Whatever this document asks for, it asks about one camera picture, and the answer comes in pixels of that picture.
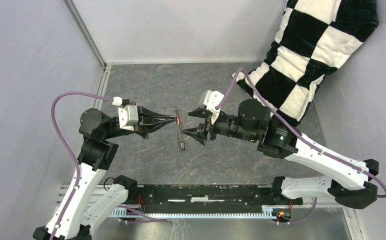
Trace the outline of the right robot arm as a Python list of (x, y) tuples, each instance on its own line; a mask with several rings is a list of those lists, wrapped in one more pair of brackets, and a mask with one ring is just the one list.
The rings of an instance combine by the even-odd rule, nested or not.
[(340, 155), (309, 139), (305, 134), (288, 129), (270, 109), (256, 99), (240, 103), (236, 115), (220, 113), (215, 122), (203, 107), (189, 112), (191, 117), (204, 119), (198, 127), (182, 132), (200, 144), (215, 140), (218, 135), (257, 144), (265, 156), (291, 161), (319, 172), (317, 177), (275, 177), (270, 199), (276, 204), (299, 198), (328, 198), (338, 204), (362, 210), (374, 203), (378, 188), (372, 179), (379, 171), (374, 159), (358, 161)]

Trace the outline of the large metal keyring plate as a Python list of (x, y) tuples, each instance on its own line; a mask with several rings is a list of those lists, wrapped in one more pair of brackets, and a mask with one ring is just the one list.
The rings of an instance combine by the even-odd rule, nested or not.
[(178, 107), (175, 107), (174, 108), (174, 114), (175, 114), (176, 138), (177, 138), (178, 148), (180, 150), (180, 142), (182, 142), (182, 141), (185, 142), (185, 140), (184, 140), (184, 136), (183, 136), (183, 126), (182, 125), (181, 126), (177, 125), (176, 118), (179, 117), (180, 120), (181, 120), (182, 112), (181, 112), (181, 110)]

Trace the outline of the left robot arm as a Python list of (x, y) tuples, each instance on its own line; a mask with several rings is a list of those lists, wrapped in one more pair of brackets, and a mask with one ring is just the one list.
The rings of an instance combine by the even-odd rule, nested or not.
[(177, 120), (142, 106), (127, 104), (110, 117), (97, 108), (85, 110), (80, 116), (79, 133), (83, 136), (75, 159), (73, 179), (55, 215), (45, 226), (35, 229), (35, 240), (90, 240), (110, 213), (122, 203), (132, 204), (138, 198), (137, 182), (129, 177), (117, 177), (110, 189), (91, 207), (92, 195), (110, 168), (118, 150), (111, 138), (136, 134), (148, 139), (167, 124)]

